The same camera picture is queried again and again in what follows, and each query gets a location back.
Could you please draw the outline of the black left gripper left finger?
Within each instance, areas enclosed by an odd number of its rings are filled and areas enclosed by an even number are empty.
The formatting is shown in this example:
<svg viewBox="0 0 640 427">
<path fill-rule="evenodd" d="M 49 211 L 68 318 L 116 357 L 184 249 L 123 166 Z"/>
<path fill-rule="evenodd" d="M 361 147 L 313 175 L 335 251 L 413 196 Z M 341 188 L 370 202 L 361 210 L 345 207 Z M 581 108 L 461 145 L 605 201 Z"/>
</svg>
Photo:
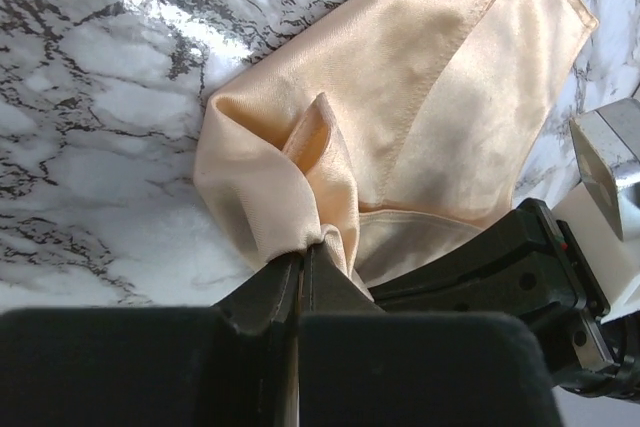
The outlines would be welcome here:
<svg viewBox="0 0 640 427">
<path fill-rule="evenodd" d="M 302 259 L 209 307 L 25 308 L 1 317 L 5 426 L 284 426 Z"/>
</svg>

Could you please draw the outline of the peach cloth napkin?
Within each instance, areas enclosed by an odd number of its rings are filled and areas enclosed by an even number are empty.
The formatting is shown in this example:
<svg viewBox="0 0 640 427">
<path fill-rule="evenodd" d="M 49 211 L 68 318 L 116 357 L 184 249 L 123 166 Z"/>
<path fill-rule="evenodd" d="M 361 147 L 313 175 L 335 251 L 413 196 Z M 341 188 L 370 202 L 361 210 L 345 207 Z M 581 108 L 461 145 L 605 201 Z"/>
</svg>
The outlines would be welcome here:
<svg viewBox="0 0 640 427">
<path fill-rule="evenodd" d="M 322 243 L 391 280 L 511 209 L 596 25 L 582 0 L 349 0 L 212 95 L 196 189 L 255 269 Z"/>
</svg>

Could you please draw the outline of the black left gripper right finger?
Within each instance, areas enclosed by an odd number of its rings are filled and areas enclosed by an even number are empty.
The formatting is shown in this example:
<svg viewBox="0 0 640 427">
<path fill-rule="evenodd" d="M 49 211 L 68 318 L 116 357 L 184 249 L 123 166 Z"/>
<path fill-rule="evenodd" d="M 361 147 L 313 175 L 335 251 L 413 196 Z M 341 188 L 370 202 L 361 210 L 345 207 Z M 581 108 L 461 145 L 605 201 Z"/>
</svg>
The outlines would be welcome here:
<svg viewBox="0 0 640 427">
<path fill-rule="evenodd" d="M 556 426 L 540 347 L 497 313 L 389 314 L 332 262 L 305 256 L 298 330 L 303 426 Z"/>
</svg>

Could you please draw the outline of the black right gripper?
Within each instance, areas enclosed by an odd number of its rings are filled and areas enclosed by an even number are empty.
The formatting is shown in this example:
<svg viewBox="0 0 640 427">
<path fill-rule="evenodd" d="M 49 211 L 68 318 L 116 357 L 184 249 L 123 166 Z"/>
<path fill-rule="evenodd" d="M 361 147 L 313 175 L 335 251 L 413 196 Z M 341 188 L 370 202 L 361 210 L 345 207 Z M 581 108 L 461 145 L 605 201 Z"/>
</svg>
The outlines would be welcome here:
<svg viewBox="0 0 640 427">
<path fill-rule="evenodd" d="M 388 312 L 500 312 L 534 332 L 555 384 L 639 398 L 639 316 L 605 322 L 602 288 L 568 222 L 527 199 L 445 256 L 372 288 Z"/>
</svg>

